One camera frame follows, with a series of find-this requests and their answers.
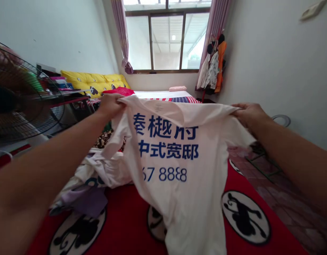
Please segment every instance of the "forearm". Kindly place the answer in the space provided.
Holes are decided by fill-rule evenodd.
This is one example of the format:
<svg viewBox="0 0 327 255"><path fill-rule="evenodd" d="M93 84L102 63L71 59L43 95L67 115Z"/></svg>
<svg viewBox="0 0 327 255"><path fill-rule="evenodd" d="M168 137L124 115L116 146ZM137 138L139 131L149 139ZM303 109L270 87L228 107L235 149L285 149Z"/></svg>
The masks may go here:
<svg viewBox="0 0 327 255"><path fill-rule="evenodd" d="M47 208L108 120L95 113L0 169L0 205L15 210L37 201Z"/></svg>
<svg viewBox="0 0 327 255"><path fill-rule="evenodd" d="M250 126L269 157L327 215L327 151L272 120Z"/></svg>
<svg viewBox="0 0 327 255"><path fill-rule="evenodd" d="M108 120L95 113L0 169L0 254L26 252L49 205Z"/></svg>

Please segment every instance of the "light switch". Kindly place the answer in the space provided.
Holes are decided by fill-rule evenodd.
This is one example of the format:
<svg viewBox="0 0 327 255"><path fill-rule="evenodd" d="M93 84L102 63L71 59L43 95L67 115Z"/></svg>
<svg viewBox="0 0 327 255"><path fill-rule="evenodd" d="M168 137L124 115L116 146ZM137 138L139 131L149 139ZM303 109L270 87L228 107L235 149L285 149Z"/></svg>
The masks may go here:
<svg viewBox="0 0 327 255"><path fill-rule="evenodd" d="M327 3L327 0L323 0L318 2L317 4L314 4L310 6L300 18L301 21L306 20L308 18L314 17L319 14L319 12L322 10L323 6Z"/></svg>

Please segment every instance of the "tile floor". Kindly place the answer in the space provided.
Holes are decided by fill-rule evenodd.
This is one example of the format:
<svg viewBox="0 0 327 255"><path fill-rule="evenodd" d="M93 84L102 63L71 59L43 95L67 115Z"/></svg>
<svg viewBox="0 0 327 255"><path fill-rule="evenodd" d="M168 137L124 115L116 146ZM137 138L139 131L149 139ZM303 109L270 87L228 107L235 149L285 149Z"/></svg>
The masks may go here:
<svg viewBox="0 0 327 255"><path fill-rule="evenodd" d="M285 174L272 176L274 183L271 183L244 158L252 158L255 154L239 148L229 148L229 154L233 163L308 253L327 254L327 219L320 215L318 207L302 195ZM263 157L255 163L267 173L277 170Z"/></svg>

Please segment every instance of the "fan grille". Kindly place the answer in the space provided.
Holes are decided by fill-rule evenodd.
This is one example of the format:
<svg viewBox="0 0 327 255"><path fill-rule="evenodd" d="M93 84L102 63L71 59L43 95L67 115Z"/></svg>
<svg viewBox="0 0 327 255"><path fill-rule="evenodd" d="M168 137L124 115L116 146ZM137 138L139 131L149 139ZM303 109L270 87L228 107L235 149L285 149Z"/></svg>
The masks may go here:
<svg viewBox="0 0 327 255"><path fill-rule="evenodd" d="M0 46L0 88L6 90L2 93L0 89L0 143L44 133L63 116L63 104L53 107L64 102L57 86L44 73L3 46ZM9 94L16 96L15 102ZM1 113L11 105L16 105L14 111Z"/></svg>

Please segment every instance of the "yellow cushion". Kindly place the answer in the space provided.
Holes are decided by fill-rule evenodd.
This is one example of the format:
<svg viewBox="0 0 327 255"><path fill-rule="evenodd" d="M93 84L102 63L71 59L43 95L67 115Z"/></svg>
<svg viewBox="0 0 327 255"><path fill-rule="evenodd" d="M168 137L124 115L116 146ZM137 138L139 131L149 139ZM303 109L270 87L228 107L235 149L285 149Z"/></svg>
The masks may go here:
<svg viewBox="0 0 327 255"><path fill-rule="evenodd" d="M66 78L67 82L72 83L75 89L92 89L92 92L86 92L90 94L92 98L100 97L103 91L115 89L119 86L130 88L124 76L120 74L101 75L62 70L61 75Z"/></svg>
<svg viewBox="0 0 327 255"><path fill-rule="evenodd" d="M111 89L116 89L118 87L126 87L130 89L130 86L128 85L125 77L122 74L104 75L104 78L110 85Z"/></svg>

